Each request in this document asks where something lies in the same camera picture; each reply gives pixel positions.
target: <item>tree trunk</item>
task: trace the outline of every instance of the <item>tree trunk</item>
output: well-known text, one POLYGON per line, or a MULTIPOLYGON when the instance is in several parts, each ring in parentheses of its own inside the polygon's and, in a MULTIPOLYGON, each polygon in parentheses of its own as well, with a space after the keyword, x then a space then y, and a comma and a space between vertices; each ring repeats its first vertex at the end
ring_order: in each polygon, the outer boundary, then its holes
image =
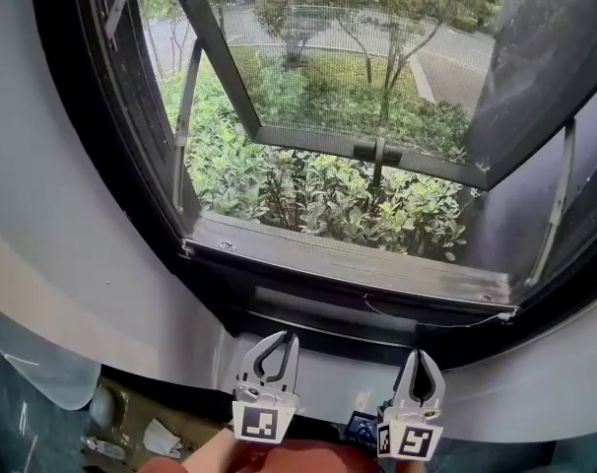
POLYGON ((381 105, 379 108, 379 119, 377 124, 382 126, 388 120, 388 111, 390 106, 390 78, 393 75, 393 68, 395 67, 395 57, 399 51, 399 25, 390 23, 389 38, 388 38, 388 62, 386 63, 386 75, 384 76, 384 85, 381 90, 381 105))
POLYGON ((300 55, 306 40, 301 34, 289 33, 284 36, 286 43, 286 68, 294 69, 300 65, 300 55))
POLYGON ((408 60, 412 57, 413 54, 416 54, 422 48, 424 48, 426 45, 428 45, 428 43, 434 38, 434 36, 438 32, 438 29, 440 28, 440 26, 443 24, 444 19, 445 19, 444 16, 442 16, 436 22, 436 25, 434 25, 434 29, 431 31, 431 33, 426 38, 424 38, 419 44, 417 44, 415 47, 413 47, 409 52, 407 52, 403 56, 399 56, 399 61, 397 63, 397 71, 395 72, 395 75, 393 76, 393 80, 392 80, 391 87, 390 87, 391 90, 395 86, 397 79, 399 79, 399 74, 401 74, 401 71, 404 68, 404 65, 408 62, 408 60))
POLYGON ((152 34, 152 29, 150 28, 150 20, 146 18, 143 20, 143 24, 145 25, 145 29, 148 31, 148 39, 150 40, 150 47, 152 48, 152 53, 154 54, 157 72, 159 73, 159 77, 162 79, 165 76, 165 73, 163 70, 163 65, 161 64, 161 59, 159 57, 159 51, 157 50, 157 44, 154 41, 154 34, 152 34))
POLYGON ((224 7, 222 6, 222 0, 218 1, 218 20, 220 21, 220 30, 224 37, 227 36, 227 31, 224 27, 224 7))
POLYGON ((175 70, 175 62, 176 62, 176 54, 175 54, 175 50, 173 48, 173 36, 171 36, 169 38, 169 46, 171 48, 171 68, 169 69, 169 74, 173 75, 174 74, 174 70, 175 70))
POLYGON ((187 21, 184 29, 184 37, 182 43, 178 46, 178 72, 182 71, 182 53, 186 49, 187 37, 189 36, 189 22, 187 21))
POLYGON ((362 53, 365 56, 366 83, 370 85, 370 83, 372 82, 372 72, 371 72, 370 56, 368 55, 368 51, 366 50, 365 45, 360 42, 360 39, 357 38, 356 35, 351 32, 351 30, 349 30, 347 27, 345 27, 345 25, 343 24, 343 22, 340 18, 336 17, 336 21, 338 22, 338 25, 340 25, 340 28, 343 30, 343 32, 345 32, 345 34, 350 36, 354 40, 354 42, 360 46, 360 49, 362 50, 362 53))

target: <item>red shirt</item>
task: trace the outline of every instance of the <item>red shirt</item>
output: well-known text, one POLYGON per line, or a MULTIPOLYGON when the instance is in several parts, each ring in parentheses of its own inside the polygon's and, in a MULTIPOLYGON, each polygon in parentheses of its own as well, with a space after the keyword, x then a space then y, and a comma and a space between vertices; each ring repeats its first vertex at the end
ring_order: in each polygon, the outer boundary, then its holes
MULTIPOLYGON (((314 440, 286 440, 265 453, 246 453, 229 473, 376 473, 367 454, 349 446, 314 440)), ((138 473, 187 473, 177 462, 160 457, 138 473)))

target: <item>window latch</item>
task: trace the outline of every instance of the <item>window latch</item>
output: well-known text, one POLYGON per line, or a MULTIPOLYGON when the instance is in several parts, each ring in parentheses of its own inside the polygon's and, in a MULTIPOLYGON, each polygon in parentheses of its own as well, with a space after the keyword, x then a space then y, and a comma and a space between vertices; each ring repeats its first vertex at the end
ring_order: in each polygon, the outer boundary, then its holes
POLYGON ((369 142, 356 144, 354 146, 354 158, 368 162, 374 162, 372 189, 379 189, 381 182, 381 169, 384 165, 387 167, 397 167, 401 160, 402 150, 387 146, 384 137, 377 137, 371 144, 369 142))

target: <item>screen mesh panel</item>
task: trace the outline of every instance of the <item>screen mesh panel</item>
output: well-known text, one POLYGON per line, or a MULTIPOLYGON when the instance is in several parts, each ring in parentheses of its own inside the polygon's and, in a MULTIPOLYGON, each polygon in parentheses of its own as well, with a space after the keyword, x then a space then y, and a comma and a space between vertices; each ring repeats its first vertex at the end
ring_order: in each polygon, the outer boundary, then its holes
POLYGON ((208 1, 264 126, 384 137, 482 188, 597 85, 597 0, 208 1))

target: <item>metal bar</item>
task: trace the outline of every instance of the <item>metal bar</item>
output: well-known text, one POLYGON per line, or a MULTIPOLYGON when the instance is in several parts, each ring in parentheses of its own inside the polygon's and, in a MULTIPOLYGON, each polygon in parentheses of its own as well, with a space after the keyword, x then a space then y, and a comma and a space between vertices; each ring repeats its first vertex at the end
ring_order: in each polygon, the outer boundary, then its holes
POLYGON ((384 147, 386 141, 384 137, 377 137, 375 139, 375 166, 373 167, 373 184, 372 194, 376 198, 379 194, 379 184, 381 182, 381 166, 384 162, 384 147))
MULTIPOLYGON (((365 159, 364 156, 360 157, 357 153, 354 153, 356 146, 374 146, 374 139, 369 137, 354 137, 336 131, 325 133, 318 130, 301 130, 278 126, 262 126, 254 140, 258 144, 302 149, 354 160, 365 159)), ((385 148, 385 152, 389 154, 393 154, 394 150, 395 147, 392 145, 387 145, 385 148)), ((396 165, 399 169, 451 180, 482 190, 488 189, 485 173, 479 169, 445 162, 433 156, 425 156, 409 151, 404 147, 397 148, 397 150, 401 152, 401 159, 399 164, 396 165)), ((372 162, 374 159, 366 159, 366 161, 372 162)))
POLYGON ((565 197, 567 195, 567 187, 570 182, 570 175, 572 174, 572 163, 574 162, 574 144, 576 141, 576 119, 572 119, 565 126, 564 135, 564 153, 562 156, 562 169, 560 170, 559 179, 557 182, 557 192, 555 193, 555 203, 551 211, 551 217, 544 234, 544 242, 542 248, 533 266, 533 271, 530 277, 526 280, 526 285, 529 287, 535 286, 540 278, 542 272, 548 262, 551 250, 555 243, 555 236, 557 235, 557 228, 562 223, 564 216, 565 197))
POLYGON ((250 96, 241 81, 229 47, 207 0, 178 0, 251 139, 261 127, 250 96))
POLYGON ((125 2, 126 0, 114 0, 114 3, 112 4, 112 8, 108 13, 108 19, 103 27, 105 30, 105 36, 108 40, 112 40, 114 37, 114 32, 116 31, 119 20, 121 19, 121 13, 123 12, 125 2))
POLYGON ((189 135, 189 119, 191 118, 191 109, 193 105, 193 92, 196 88, 196 77, 198 76, 198 67, 200 66, 200 56, 202 55, 202 45, 200 40, 193 44, 187 77, 184 82, 184 90, 180 99, 180 109, 176 119, 176 131, 173 153, 173 184, 171 190, 171 201, 178 212, 182 212, 182 184, 184 178, 184 151, 187 145, 187 136, 189 135))

